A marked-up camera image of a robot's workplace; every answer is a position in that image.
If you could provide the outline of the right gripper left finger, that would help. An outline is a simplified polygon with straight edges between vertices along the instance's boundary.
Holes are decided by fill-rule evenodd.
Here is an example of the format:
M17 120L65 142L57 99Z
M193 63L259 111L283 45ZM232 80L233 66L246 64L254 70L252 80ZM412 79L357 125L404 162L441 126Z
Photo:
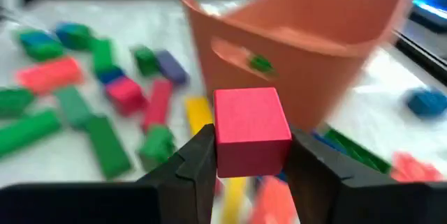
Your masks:
M203 126L166 162L138 180L148 223L208 224L217 175L215 128Z

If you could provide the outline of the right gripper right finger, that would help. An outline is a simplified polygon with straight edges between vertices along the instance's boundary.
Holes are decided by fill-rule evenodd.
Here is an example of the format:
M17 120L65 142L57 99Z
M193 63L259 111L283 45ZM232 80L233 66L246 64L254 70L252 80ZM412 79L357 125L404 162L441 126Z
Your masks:
M292 130L284 172L301 223L394 223L391 179Z

